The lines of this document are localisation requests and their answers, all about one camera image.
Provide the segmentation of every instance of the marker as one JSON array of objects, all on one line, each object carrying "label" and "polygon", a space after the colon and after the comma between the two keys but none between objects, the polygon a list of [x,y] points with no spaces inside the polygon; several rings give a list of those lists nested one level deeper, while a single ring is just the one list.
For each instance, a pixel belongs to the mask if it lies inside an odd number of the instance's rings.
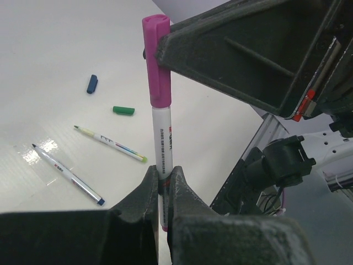
[{"label": "marker", "polygon": [[120,152],[123,152],[125,154],[127,154],[128,156],[131,156],[141,162],[147,162],[147,157],[146,156],[143,156],[143,155],[140,155],[138,152],[135,152],[129,148],[127,148],[126,146],[124,145],[121,145],[121,144],[118,144],[117,142],[114,142],[113,140],[110,140],[109,138],[103,136],[103,135],[100,135],[100,134],[96,134],[95,132],[92,132],[88,129],[85,129],[85,128],[82,128],[82,127],[79,127],[79,126],[76,126],[74,125],[74,127],[79,130],[80,132],[82,132],[83,134],[86,134],[90,137],[92,137],[93,139],[96,139],[97,141],[100,141],[106,145],[109,145],[110,147],[114,148],[114,149],[117,149],[119,150]]},{"label": "marker", "polygon": [[170,19],[166,15],[152,15],[142,20],[147,63],[149,96],[152,105],[154,150],[159,175],[159,208],[163,231],[168,231],[170,174],[173,170],[172,103],[170,71],[160,68],[154,54],[161,37],[170,33]]},{"label": "marker", "polygon": [[103,205],[105,200],[99,196],[94,190],[89,188],[82,180],[80,180],[75,174],[73,174],[67,167],[65,167],[62,163],[58,160],[50,156],[47,152],[43,149],[39,148],[38,146],[33,145],[34,150],[38,153],[38,155],[48,162],[50,165],[54,166],[58,171],[60,171],[65,178],[71,181],[75,186],[77,186],[80,190],[85,192],[91,199],[93,199],[98,205]]}]

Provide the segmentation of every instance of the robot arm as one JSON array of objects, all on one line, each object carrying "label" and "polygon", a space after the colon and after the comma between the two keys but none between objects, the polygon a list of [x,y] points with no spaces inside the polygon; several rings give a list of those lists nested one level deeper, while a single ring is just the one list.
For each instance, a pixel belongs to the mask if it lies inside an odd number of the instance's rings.
[{"label": "robot arm", "polygon": [[176,23],[158,63],[285,119],[331,115],[353,137],[349,0],[229,1]]},{"label": "robot arm", "polygon": [[[239,160],[211,208],[223,215],[275,213],[280,205],[273,206],[284,188],[298,185],[312,171],[351,155],[353,141],[332,131],[277,139],[263,150],[253,147]],[[267,193],[272,186],[278,187],[277,194],[273,188]],[[269,196],[273,196],[272,203],[263,207]]]}]

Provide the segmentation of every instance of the pink marker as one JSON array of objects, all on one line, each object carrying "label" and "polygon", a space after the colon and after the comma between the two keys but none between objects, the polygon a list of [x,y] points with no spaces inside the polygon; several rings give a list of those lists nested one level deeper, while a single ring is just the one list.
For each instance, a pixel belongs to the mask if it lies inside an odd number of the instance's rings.
[{"label": "pink marker", "polygon": [[149,96],[152,105],[154,150],[159,174],[159,208],[162,229],[168,229],[170,174],[173,170],[172,119],[170,105],[170,71],[158,66],[155,58],[161,37],[170,33],[170,19],[166,15],[152,15],[142,20],[147,63]]}]

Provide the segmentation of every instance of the red component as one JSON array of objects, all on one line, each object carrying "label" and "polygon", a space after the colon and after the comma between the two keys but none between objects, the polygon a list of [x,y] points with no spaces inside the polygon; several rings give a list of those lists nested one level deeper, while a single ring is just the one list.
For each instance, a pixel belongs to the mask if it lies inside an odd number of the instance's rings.
[{"label": "red component", "polygon": [[292,120],[299,122],[300,119],[302,118],[302,110],[306,106],[307,102],[309,100],[312,100],[315,96],[315,91],[312,89],[309,89],[308,93],[306,94],[305,98],[302,101],[302,104],[300,104],[299,108],[297,109],[297,113],[294,115]]},{"label": "red component", "polygon": [[170,179],[163,183],[164,187],[169,187],[169,185],[170,185]]}]

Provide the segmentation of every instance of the table surface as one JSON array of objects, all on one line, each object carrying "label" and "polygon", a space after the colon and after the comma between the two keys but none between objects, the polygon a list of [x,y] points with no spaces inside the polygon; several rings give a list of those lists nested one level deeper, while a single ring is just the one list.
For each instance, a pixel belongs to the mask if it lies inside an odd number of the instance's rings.
[{"label": "table surface", "polygon": [[[152,1],[5,0],[0,9],[0,212],[99,209],[39,159],[37,144],[105,200],[129,194],[155,164],[142,18]],[[98,76],[94,94],[85,92]],[[174,164],[210,204],[261,123],[250,106],[172,74]],[[134,116],[112,112],[134,107]],[[89,128],[149,158],[146,164],[73,129]],[[168,264],[160,230],[160,264]]]}]

